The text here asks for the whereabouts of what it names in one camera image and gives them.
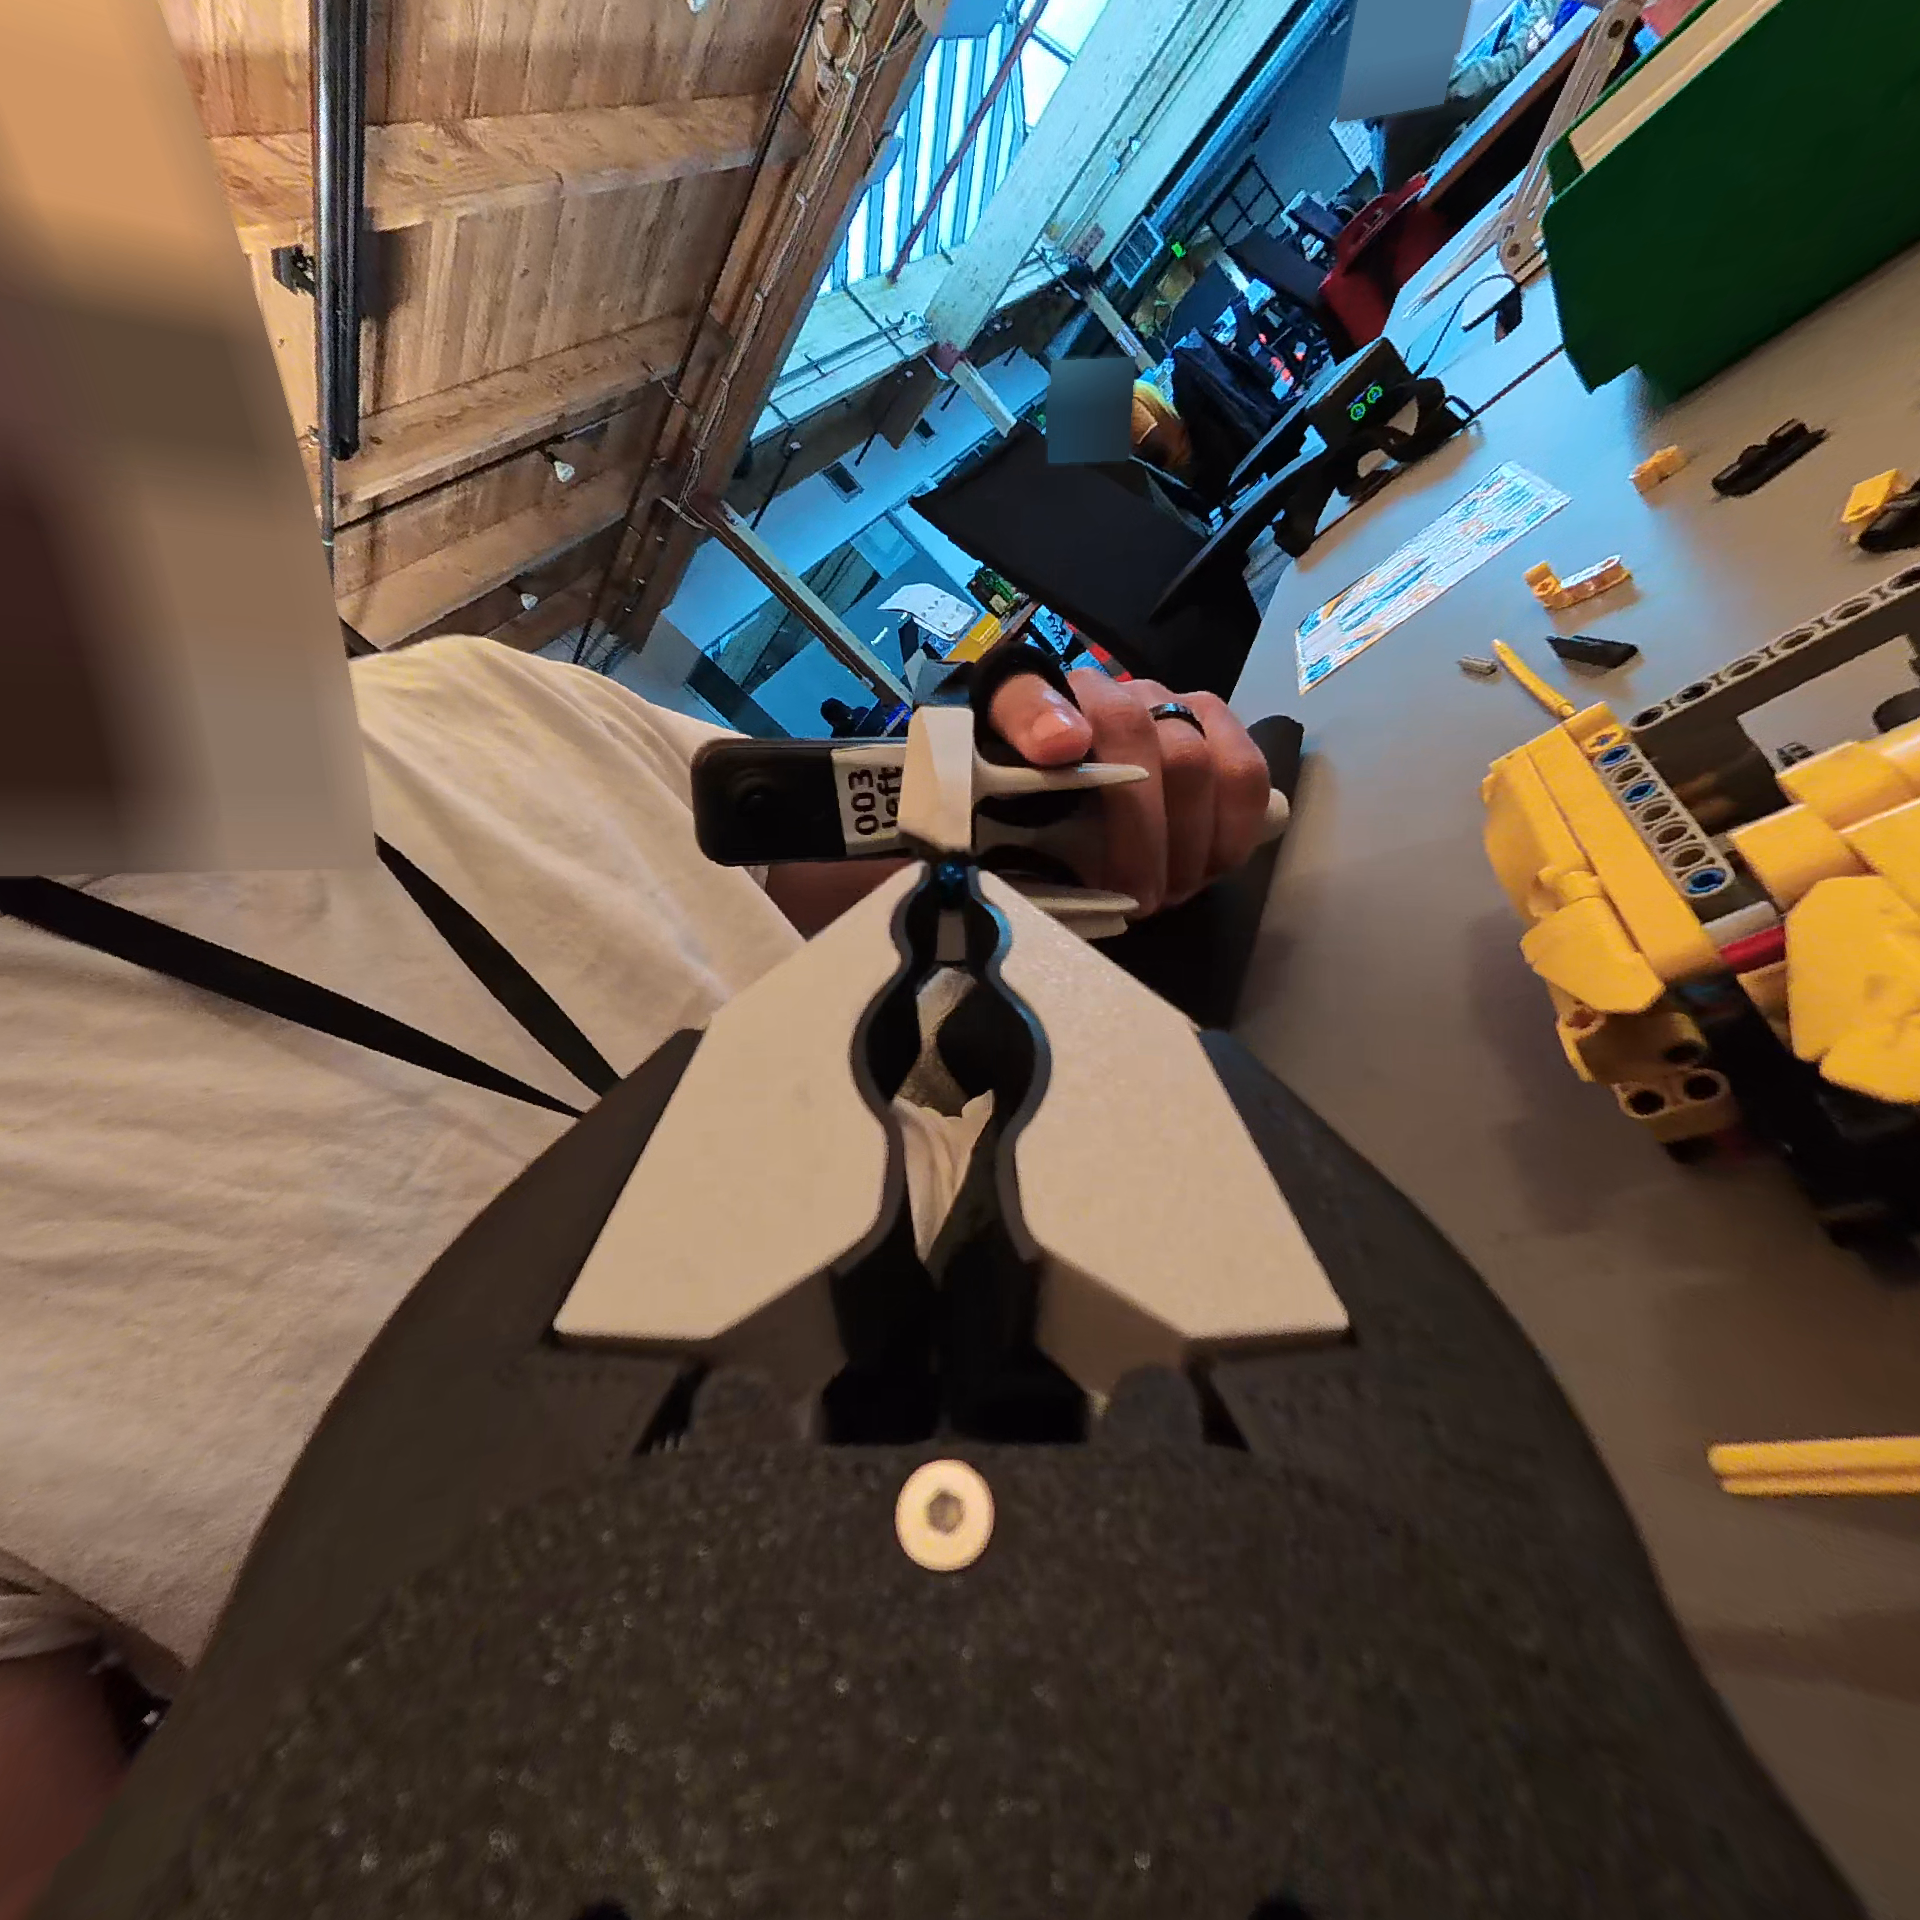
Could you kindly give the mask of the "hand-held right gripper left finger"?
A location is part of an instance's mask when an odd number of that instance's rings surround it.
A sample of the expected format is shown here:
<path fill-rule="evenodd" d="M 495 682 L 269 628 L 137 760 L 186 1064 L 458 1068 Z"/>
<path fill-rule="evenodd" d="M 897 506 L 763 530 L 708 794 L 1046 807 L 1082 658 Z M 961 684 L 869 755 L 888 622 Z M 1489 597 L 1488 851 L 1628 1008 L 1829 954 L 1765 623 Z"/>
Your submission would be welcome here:
<path fill-rule="evenodd" d="M 927 868 L 883 883 L 708 1023 L 554 1330 L 571 1346 L 839 1372 L 832 1267 L 902 1197 L 853 1038 Z"/>

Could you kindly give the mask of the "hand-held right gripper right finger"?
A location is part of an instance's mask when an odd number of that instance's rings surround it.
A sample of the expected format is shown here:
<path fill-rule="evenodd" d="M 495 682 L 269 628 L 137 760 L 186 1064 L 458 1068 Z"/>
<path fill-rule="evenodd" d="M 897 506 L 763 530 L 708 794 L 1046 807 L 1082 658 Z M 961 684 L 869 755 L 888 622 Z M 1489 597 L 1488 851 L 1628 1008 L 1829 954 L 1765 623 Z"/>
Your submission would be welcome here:
<path fill-rule="evenodd" d="M 1204 1031 L 998 877 L 995 982 L 1038 1027 L 1008 1223 L 1035 1346 L 1103 1402 L 1142 1368 L 1339 1342 L 1352 1317 L 1214 1070 Z"/>

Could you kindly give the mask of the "yellow toy brick car model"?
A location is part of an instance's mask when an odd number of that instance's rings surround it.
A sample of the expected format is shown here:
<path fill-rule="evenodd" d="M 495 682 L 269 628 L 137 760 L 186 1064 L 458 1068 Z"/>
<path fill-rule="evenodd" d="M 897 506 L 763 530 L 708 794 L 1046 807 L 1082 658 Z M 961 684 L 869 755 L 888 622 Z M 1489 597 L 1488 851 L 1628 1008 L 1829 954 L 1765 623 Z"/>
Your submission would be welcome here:
<path fill-rule="evenodd" d="M 1915 1266 L 1915 690 L 1775 767 L 1742 720 L 1908 643 L 1919 566 L 1664 703 L 1495 760 L 1485 851 L 1574 1072 L 1672 1160 L 1771 1149 L 1822 1231 Z"/>

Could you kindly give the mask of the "person's left forearm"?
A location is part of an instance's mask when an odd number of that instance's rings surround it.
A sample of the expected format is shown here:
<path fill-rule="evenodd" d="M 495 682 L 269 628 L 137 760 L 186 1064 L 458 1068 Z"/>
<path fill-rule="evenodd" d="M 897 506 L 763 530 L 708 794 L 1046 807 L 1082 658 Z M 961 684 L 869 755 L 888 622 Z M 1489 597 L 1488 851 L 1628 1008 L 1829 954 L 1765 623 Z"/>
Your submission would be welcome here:
<path fill-rule="evenodd" d="M 789 860 L 767 867 L 765 893 L 805 936 L 820 936 L 912 860 Z"/>

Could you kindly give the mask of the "person's left hand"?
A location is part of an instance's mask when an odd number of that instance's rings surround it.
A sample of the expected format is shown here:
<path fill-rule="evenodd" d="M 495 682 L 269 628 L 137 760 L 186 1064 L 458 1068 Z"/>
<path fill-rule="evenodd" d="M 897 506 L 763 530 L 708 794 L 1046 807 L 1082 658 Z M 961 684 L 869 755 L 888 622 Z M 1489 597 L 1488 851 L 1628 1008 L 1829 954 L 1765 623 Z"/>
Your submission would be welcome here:
<path fill-rule="evenodd" d="M 1098 794 L 1132 798 L 1161 772 L 1158 798 L 1145 800 L 1145 824 L 1158 827 L 1161 846 L 1148 853 L 1145 893 L 1171 883 L 1174 898 L 1204 889 L 1218 872 L 1236 868 L 1264 838 L 1273 790 L 1248 729 L 1214 693 L 1174 693 L 1158 682 L 1114 682 L 1097 669 L 1068 675 L 1058 690 L 1034 673 L 999 684 L 989 705 L 989 725 L 1002 744 L 1034 767 L 1080 761 L 1132 765 L 1141 780 Z M 1088 885 L 1131 898 L 1098 877 L 1101 853 L 1088 867 Z"/>

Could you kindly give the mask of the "black dimpled chair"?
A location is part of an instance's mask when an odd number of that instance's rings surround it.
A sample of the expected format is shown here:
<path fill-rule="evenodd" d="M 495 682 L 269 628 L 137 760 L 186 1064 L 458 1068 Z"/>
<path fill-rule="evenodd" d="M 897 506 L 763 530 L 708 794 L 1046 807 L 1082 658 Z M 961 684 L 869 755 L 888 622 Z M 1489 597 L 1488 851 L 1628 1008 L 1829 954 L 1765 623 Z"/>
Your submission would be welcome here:
<path fill-rule="evenodd" d="M 1114 883 L 1122 893 L 1137 894 L 1142 906 L 1155 906 L 1155 910 L 1137 910 L 1120 935 L 1098 939 L 1097 948 L 1200 1027 L 1231 1027 L 1236 1021 L 1275 877 L 1278 846 L 1299 794 L 1302 725 L 1270 716 L 1253 723 L 1251 740 L 1266 760 L 1275 790 L 1268 824 L 1236 868 L 1218 872 L 1191 894 L 1174 898 L 1169 893 L 1171 883 L 1161 883 L 1155 894 L 1145 893 L 1148 853 L 1161 846 L 1161 829 L 1145 824 L 1145 800 L 1158 798 L 1161 772 L 1153 772 L 1148 787 L 1141 787 L 1132 798 L 1106 797 L 1098 815 L 1109 833 L 1098 877 Z"/>

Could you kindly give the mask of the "colourful sticker sheet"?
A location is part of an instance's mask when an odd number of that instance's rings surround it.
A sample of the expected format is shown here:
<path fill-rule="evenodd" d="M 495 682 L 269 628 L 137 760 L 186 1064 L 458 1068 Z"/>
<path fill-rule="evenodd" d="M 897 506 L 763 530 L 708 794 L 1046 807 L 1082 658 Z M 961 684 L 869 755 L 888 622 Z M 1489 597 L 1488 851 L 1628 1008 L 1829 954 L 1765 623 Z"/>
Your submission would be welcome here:
<path fill-rule="evenodd" d="M 1564 511 L 1570 493 L 1502 463 L 1385 560 L 1309 610 L 1295 636 L 1298 684 L 1309 693 L 1506 549 Z"/>

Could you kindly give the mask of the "small black toy robot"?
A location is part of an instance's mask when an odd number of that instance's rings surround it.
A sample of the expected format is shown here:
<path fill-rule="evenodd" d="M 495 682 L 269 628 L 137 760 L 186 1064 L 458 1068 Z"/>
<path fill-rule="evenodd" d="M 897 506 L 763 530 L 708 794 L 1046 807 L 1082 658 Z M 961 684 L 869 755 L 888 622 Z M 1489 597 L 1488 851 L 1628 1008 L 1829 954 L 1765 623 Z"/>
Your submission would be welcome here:
<path fill-rule="evenodd" d="M 1365 500 L 1475 422 L 1440 378 L 1410 367 L 1390 340 L 1375 340 L 1315 384 L 1308 422 L 1329 448 L 1333 491 Z"/>

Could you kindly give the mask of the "yellow thin toy rod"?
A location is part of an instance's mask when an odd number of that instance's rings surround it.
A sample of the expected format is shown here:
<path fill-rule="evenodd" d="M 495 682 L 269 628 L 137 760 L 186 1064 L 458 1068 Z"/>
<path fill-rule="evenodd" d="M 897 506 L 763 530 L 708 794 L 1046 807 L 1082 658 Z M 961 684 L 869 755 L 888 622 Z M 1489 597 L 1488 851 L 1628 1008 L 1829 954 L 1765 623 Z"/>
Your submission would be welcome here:
<path fill-rule="evenodd" d="M 1551 713 L 1552 723 L 1564 725 L 1578 716 L 1578 707 L 1559 690 L 1540 679 L 1527 660 L 1500 636 L 1492 643 L 1492 658 L 1500 670 L 1525 690 L 1525 693 Z"/>

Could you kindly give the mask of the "red office chair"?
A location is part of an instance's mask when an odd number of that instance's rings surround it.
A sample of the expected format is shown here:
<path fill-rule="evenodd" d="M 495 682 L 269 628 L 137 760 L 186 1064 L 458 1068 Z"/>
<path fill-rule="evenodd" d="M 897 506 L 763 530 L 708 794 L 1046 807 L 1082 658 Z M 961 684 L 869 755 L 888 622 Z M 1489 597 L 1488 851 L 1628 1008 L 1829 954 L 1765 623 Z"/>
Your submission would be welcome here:
<path fill-rule="evenodd" d="M 1321 323 L 1339 360 L 1384 336 L 1403 285 L 1453 233 L 1450 213 L 1427 202 L 1427 173 L 1360 208 L 1333 243 L 1333 264 L 1319 290 Z"/>

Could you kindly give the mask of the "yellow toy brick bar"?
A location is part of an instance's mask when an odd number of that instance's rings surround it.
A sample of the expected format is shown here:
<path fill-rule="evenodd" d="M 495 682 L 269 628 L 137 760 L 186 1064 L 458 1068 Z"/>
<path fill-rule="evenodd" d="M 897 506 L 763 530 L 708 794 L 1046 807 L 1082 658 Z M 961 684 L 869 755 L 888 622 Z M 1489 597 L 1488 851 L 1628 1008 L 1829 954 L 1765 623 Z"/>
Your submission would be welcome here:
<path fill-rule="evenodd" d="M 1706 1449 L 1719 1489 L 1753 1501 L 1915 1498 L 1919 1436 L 1725 1442 Z"/>

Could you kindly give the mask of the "black metal pipe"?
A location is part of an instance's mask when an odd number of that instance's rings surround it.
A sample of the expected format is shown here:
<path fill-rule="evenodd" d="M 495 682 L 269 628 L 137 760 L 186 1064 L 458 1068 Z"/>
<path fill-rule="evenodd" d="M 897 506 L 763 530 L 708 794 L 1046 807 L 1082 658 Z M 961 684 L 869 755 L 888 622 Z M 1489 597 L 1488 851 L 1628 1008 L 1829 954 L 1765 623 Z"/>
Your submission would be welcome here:
<path fill-rule="evenodd" d="M 368 266 L 370 2 L 309 6 L 309 160 L 313 237 L 275 251 L 275 276 L 317 302 L 319 452 L 361 452 L 361 332 Z"/>

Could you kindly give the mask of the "wooden document stand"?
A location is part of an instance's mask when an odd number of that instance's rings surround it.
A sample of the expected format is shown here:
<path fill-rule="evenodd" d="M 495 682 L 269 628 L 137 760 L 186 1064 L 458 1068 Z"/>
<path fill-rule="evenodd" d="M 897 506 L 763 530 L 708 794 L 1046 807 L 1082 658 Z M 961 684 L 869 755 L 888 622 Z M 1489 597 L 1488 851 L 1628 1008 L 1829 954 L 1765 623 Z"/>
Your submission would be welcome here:
<path fill-rule="evenodd" d="M 1495 101 L 1453 139 L 1419 198 L 1419 206 L 1444 216 L 1450 229 L 1437 253 L 1397 294 L 1397 320 L 1427 309 L 1483 259 L 1492 259 L 1492 266 L 1521 288 L 1545 275 L 1543 221 L 1552 195 L 1551 157 L 1578 117 L 1598 108 L 1616 75 L 1633 62 L 1633 37 L 1643 10 L 1643 2 L 1581 7 L 1578 18 L 1559 28 Z M 1489 164 L 1527 130 L 1538 133 L 1527 164 L 1480 202 L 1475 180 L 1488 174 Z"/>

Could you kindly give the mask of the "white paper stack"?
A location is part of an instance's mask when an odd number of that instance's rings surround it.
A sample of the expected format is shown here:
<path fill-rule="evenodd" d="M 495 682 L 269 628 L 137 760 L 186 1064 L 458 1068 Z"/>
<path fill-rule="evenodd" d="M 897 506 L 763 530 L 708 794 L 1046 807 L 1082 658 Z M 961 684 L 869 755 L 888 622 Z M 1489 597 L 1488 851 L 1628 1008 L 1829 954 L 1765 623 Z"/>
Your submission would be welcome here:
<path fill-rule="evenodd" d="M 1551 155 L 1552 191 L 1566 194 L 1574 180 L 1591 173 L 1775 7 L 1778 2 L 1706 2 L 1676 22 L 1654 53 L 1564 135 Z"/>

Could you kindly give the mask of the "green storage bin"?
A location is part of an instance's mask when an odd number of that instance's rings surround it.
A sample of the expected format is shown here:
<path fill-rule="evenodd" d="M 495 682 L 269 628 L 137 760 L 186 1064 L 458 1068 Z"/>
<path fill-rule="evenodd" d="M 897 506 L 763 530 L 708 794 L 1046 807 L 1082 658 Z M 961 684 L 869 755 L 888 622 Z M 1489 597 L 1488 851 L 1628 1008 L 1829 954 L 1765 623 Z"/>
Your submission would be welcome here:
<path fill-rule="evenodd" d="M 1778 2 L 1543 221 L 1586 392 L 1677 399 L 1919 237 L 1919 6 Z"/>

